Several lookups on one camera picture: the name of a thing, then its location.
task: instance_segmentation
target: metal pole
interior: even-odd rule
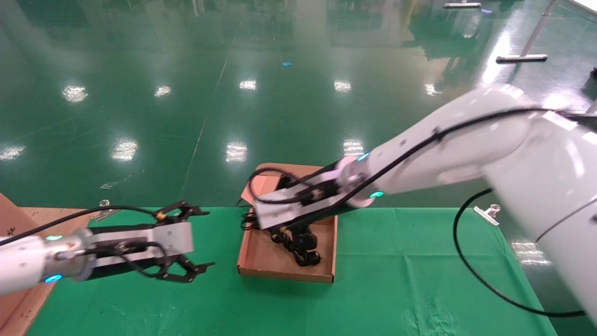
[[[550,2],[549,5],[547,6],[547,9],[543,13],[543,16],[541,16],[541,20],[539,20],[539,23],[537,23],[537,26],[535,27],[535,30],[531,34],[531,37],[528,39],[527,44],[522,49],[520,57],[525,57],[528,54],[528,51],[531,50],[531,46],[533,46],[533,43],[537,39],[537,36],[539,36],[539,33],[543,29],[543,26],[545,25],[545,22],[547,21],[547,17],[552,14],[553,8],[556,6],[557,1],[558,0],[552,0],[552,2]]]
[[[461,0],[460,3],[447,3],[444,8],[478,8],[481,7],[480,2],[467,2],[468,0]]]

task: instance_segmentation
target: black wire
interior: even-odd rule
[[[265,168],[260,168],[257,169],[256,171],[253,172],[253,174],[251,174],[251,176],[249,176],[249,183],[248,183],[248,191],[249,194],[251,194],[251,197],[261,203],[266,203],[266,204],[290,204],[290,203],[297,203],[301,201],[300,197],[291,197],[291,198],[287,198],[285,200],[264,200],[262,198],[260,198],[259,196],[257,196],[257,194],[255,193],[255,191],[253,190],[253,179],[264,172],[278,172],[280,174],[289,176],[291,178],[294,179],[295,182],[299,182],[308,186],[311,186],[311,184],[308,184],[307,182],[305,182],[303,179],[300,179],[298,177],[296,177],[294,174],[287,172],[284,169],[279,169],[279,168],[274,168],[274,167],[265,167]]]
[[[280,232],[270,232],[270,234],[274,243],[282,244],[293,255],[297,265],[302,267],[309,265],[307,262],[309,259],[307,250],[301,248],[289,235]]]
[[[55,225],[64,223],[66,221],[70,221],[71,219],[75,219],[77,217],[81,217],[81,216],[85,216],[85,215],[89,215],[90,213],[94,213],[94,212],[99,212],[99,211],[104,211],[104,210],[132,210],[132,211],[137,211],[137,212],[143,212],[146,213],[148,215],[151,215],[153,217],[156,216],[156,214],[154,214],[153,212],[140,208],[140,207],[134,207],[134,206],[126,206],[126,205],[114,205],[114,206],[100,206],[100,207],[95,207],[93,209],[88,209],[88,210],[83,210],[83,211],[79,211],[76,213],[73,213],[71,215],[68,216],[64,216],[62,218],[56,219],[55,221],[49,222],[48,224],[44,224],[40,227],[36,227],[34,229],[31,229],[29,231],[20,233],[16,236],[10,237],[8,239],[5,239],[3,241],[0,242],[0,246],[6,245],[6,244],[10,244],[12,242],[15,242],[19,239],[31,236],[33,234],[36,234],[38,232],[44,231],[47,228],[51,228]]]
[[[475,269],[471,266],[471,264],[469,263],[469,261],[466,259],[466,257],[463,255],[462,253],[462,249],[460,248],[460,243],[458,242],[458,222],[460,220],[460,217],[462,216],[462,214],[464,213],[464,211],[466,210],[466,208],[473,202],[475,201],[477,198],[487,195],[489,193],[491,193],[493,190],[491,188],[486,189],[481,191],[480,193],[477,193],[475,195],[473,195],[471,198],[469,198],[468,200],[466,200],[466,202],[460,207],[460,209],[458,210],[458,212],[456,213],[456,217],[454,217],[454,226],[452,229],[452,235],[454,238],[454,245],[456,246],[456,251],[458,252],[458,256],[460,257],[460,260],[462,260],[462,262],[464,263],[464,265],[466,266],[466,268],[469,269],[469,271],[471,272],[471,274],[473,274],[473,276],[475,278],[477,278],[477,280],[479,280],[483,285],[485,285],[485,287],[487,289],[489,289],[491,292],[493,292],[494,294],[496,294],[497,296],[499,296],[500,298],[502,298],[504,301],[513,304],[514,306],[517,306],[520,309],[526,310],[530,313],[535,313],[535,314],[539,314],[539,315],[543,315],[543,316],[547,316],[547,317],[577,317],[577,316],[584,316],[586,315],[586,313],[583,310],[577,310],[577,311],[568,311],[565,313],[555,313],[552,311],[543,311],[543,310],[537,310],[528,306],[525,306],[521,303],[518,303],[516,301],[514,301],[513,299],[505,296],[504,294],[502,294],[500,291],[498,291],[496,288],[494,288],[493,286],[491,286],[491,284],[489,284],[489,282],[487,282],[485,279],[483,279],[482,276],[479,275],[479,273],[477,273],[477,271],[475,271]]]
[[[511,117],[514,115],[522,115],[522,114],[528,114],[530,112],[547,112],[547,111],[554,111],[557,113],[563,113],[565,112],[565,110],[554,110],[554,109],[548,109],[548,108],[540,108],[540,107],[529,107],[529,108],[516,108],[516,109],[509,109],[509,110],[504,110],[504,111],[498,111],[489,115],[484,115],[482,117],[478,117],[478,118],[474,118],[471,120],[467,120],[465,122],[462,122],[460,124],[456,124],[454,126],[450,126],[445,130],[437,130],[436,132],[434,132],[431,136],[429,136],[427,139],[419,142],[417,145],[415,145],[414,147],[412,147],[411,149],[409,149],[408,151],[406,151],[404,154],[400,155],[396,160],[392,161],[390,164],[388,164],[386,167],[382,168],[379,172],[373,174],[370,178],[368,178],[366,181],[364,181],[362,184],[360,184],[359,186],[357,186],[355,189],[353,189],[351,192],[347,193],[344,197],[342,197],[340,200],[338,200],[336,203],[332,204],[331,206],[325,208],[325,209],[321,209],[319,211],[314,211],[312,212],[312,215],[305,217],[299,221],[296,221],[292,224],[288,224],[286,225],[286,229],[295,227],[295,226],[299,226],[299,225],[305,225],[314,221],[317,221],[325,216],[331,215],[333,213],[334,210],[342,207],[345,202],[347,202],[349,199],[351,199],[354,195],[356,195],[357,193],[359,193],[361,190],[363,190],[364,188],[366,188],[369,184],[372,184],[376,179],[382,177],[385,173],[387,173],[388,171],[392,170],[394,167],[396,167],[397,165],[399,165],[400,163],[404,162],[406,159],[410,158],[412,155],[414,155],[416,152],[418,152],[419,150],[427,147],[428,145],[436,142],[436,141],[441,141],[443,140],[446,135],[450,134],[450,133],[454,133],[456,131],[459,131],[461,129],[464,129],[466,127],[475,125],[475,124],[479,124],[479,123],[484,123],[486,121],[491,121],[491,120],[495,120],[495,119],[501,119],[501,118],[507,118],[507,117]]]
[[[154,246],[154,247],[158,248],[160,250],[160,252],[162,252],[164,259],[167,258],[168,255],[166,253],[166,249],[164,248],[163,245],[161,245],[160,243],[157,243],[157,242],[127,242],[124,247],[125,248],[147,248],[149,246]],[[87,249],[85,251],[85,254],[89,255],[89,254],[96,254],[96,253],[100,253],[100,252],[109,253],[109,254],[119,257],[120,259],[124,260],[133,270],[135,270],[136,272],[138,272],[146,277],[151,277],[151,278],[161,277],[164,274],[166,274],[166,272],[168,271],[168,268],[170,267],[170,263],[166,259],[163,264],[159,265],[159,271],[157,271],[156,273],[148,273],[144,269],[139,267],[137,264],[135,264],[134,261],[130,260],[124,254],[122,254],[117,248]]]
[[[242,231],[250,231],[250,230],[253,230],[254,226],[258,223],[257,222],[257,214],[255,213],[255,210],[252,205],[250,205],[250,204],[240,205],[242,201],[243,201],[243,199],[240,198],[238,200],[238,202],[236,202],[234,207],[250,207],[250,209],[247,213],[243,213],[241,215],[242,216],[241,230]]]

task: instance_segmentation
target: green tablecloth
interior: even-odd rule
[[[468,273],[451,238],[455,209],[342,215],[333,285],[239,276],[239,216],[246,209],[207,210],[209,216],[193,219],[189,258],[217,264],[193,283],[135,273],[61,280],[28,335],[555,335],[547,318],[505,303]],[[100,224],[142,222],[151,221],[121,212]],[[470,211],[460,232],[484,277],[540,307],[498,228]]]

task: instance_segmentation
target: open cardboard box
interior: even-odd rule
[[[295,174],[299,178],[312,174],[321,167],[297,164],[263,163],[257,169],[275,167]],[[276,189],[279,174],[264,172],[253,180],[253,190],[260,196]],[[253,198],[245,187],[242,199],[253,205]],[[338,216],[325,218],[310,225],[317,236],[317,249],[321,262],[314,266],[301,267],[281,244],[270,238],[268,231],[249,230],[242,236],[241,251],[236,269],[241,276],[272,277],[278,279],[334,283],[336,272],[336,243],[338,237]]]
[[[0,194],[0,237],[12,237],[37,227],[35,221],[25,215],[14,203],[4,195]],[[0,328],[11,316],[13,311],[21,303],[29,290],[0,295]]]

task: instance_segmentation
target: white robotic arm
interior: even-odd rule
[[[283,233],[384,193],[485,178],[596,321],[597,134],[544,109],[492,117],[529,103],[510,85],[471,91],[361,157],[260,196],[255,226]]]

